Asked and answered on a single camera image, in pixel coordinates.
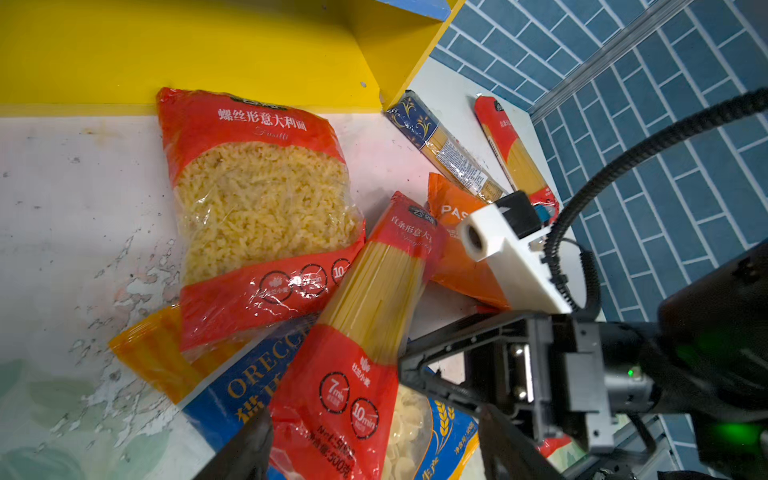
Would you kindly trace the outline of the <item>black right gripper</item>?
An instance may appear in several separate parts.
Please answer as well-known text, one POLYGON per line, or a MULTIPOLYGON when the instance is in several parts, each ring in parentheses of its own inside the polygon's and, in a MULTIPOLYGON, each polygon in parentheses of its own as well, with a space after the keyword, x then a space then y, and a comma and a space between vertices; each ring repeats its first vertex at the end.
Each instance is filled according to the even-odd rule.
POLYGON ((410 342, 400 382, 464 413, 493 405, 536 442, 615 448, 614 419, 650 412, 658 388, 640 364, 642 325, 521 311, 465 317, 410 342))

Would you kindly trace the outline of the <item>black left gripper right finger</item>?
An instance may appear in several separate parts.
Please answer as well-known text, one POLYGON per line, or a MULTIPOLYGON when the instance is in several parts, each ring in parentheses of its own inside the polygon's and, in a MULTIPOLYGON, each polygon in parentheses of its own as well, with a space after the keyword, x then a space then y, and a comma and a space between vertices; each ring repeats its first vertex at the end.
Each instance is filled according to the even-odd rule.
POLYGON ((494 405, 479 412, 479 444, 487 479, 563 480, 564 477, 494 405))

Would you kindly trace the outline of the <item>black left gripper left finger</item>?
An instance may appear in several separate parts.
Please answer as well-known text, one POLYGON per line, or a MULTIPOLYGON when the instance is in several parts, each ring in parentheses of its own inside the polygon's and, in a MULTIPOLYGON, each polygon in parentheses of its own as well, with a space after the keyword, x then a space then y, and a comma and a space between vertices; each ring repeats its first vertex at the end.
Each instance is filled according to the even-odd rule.
POLYGON ((270 412, 261 410, 197 473, 194 480, 266 480, 273 440, 270 412))

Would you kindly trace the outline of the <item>red labelled spaghetti bag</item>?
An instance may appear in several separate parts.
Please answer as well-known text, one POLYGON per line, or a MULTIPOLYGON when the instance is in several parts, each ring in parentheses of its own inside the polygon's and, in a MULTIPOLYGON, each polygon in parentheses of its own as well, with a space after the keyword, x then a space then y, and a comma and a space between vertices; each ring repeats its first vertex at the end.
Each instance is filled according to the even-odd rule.
POLYGON ((378 479, 398 358, 448 234, 395 192, 269 405, 270 463, 287 479, 378 479))

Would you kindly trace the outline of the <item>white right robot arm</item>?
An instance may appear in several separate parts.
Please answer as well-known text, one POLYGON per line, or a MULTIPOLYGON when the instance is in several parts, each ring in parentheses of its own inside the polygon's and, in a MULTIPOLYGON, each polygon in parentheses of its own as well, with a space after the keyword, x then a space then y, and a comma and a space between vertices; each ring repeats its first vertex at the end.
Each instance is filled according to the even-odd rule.
POLYGON ((569 437, 588 457, 579 479, 630 479, 659 453, 645 419, 687 414, 711 477, 767 475, 767 246, 759 243, 664 300, 653 323, 601 322, 594 254, 580 253, 586 299, 572 297, 560 247, 582 210, 650 157, 767 109, 757 89, 660 130, 603 167, 536 249, 539 221, 514 193, 458 232, 510 310, 476 314, 410 343, 400 382, 474 416, 490 479, 555 479, 541 454, 569 437))

